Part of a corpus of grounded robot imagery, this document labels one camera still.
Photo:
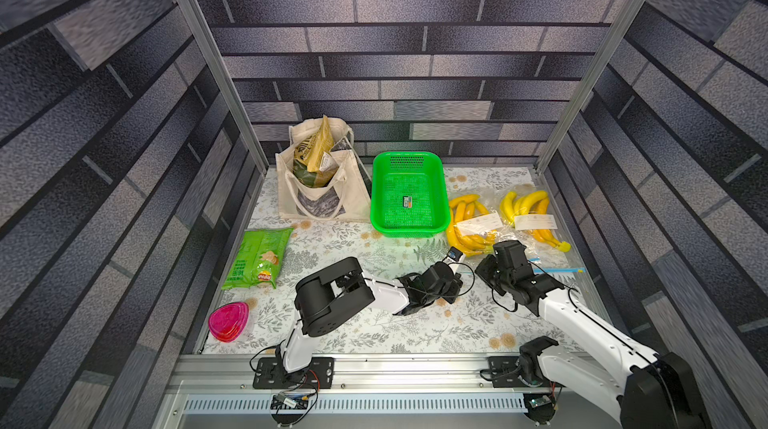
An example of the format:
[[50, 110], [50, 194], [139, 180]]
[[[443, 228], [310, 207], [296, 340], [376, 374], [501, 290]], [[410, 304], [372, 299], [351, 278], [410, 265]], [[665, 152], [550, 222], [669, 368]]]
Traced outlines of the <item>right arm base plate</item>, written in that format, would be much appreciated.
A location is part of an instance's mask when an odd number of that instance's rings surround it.
[[534, 362], [530, 356], [491, 356], [481, 377], [494, 388], [535, 387]]

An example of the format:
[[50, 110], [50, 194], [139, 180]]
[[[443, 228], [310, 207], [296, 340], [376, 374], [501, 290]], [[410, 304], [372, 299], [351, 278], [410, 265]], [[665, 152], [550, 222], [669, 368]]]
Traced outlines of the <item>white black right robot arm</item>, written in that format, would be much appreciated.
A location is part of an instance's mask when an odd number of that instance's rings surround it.
[[574, 289], [537, 274], [525, 257], [485, 257], [475, 270], [493, 295], [510, 295], [558, 327], [590, 356], [584, 360], [541, 336], [519, 348], [513, 375], [530, 387], [565, 386], [624, 428], [709, 428], [712, 425], [690, 365], [660, 354], [578, 305]]

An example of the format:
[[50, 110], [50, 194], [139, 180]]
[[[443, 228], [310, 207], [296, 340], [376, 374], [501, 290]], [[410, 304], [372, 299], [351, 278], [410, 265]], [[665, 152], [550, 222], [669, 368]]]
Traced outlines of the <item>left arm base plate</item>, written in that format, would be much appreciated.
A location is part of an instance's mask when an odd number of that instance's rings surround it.
[[314, 389], [330, 389], [336, 360], [332, 357], [313, 357], [309, 366], [288, 373], [277, 357], [260, 358], [255, 366], [254, 389], [288, 389], [304, 383]]

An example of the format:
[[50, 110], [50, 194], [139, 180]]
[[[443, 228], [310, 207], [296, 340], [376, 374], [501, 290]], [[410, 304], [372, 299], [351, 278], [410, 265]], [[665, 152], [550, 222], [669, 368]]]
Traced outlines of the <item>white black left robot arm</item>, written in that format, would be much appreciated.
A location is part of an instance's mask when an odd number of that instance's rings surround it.
[[451, 248], [424, 272], [393, 280], [373, 276], [355, 257], [342, 259], [301, 279], [296, 285], [293, 326], [276, 350], [283, 371], [292, 374], [307, 369], [317, 340], [364, 309], [410, 316], [439, 299], [454, 303], [466, 293], [457, 272], [463, 265], [464, 257]]

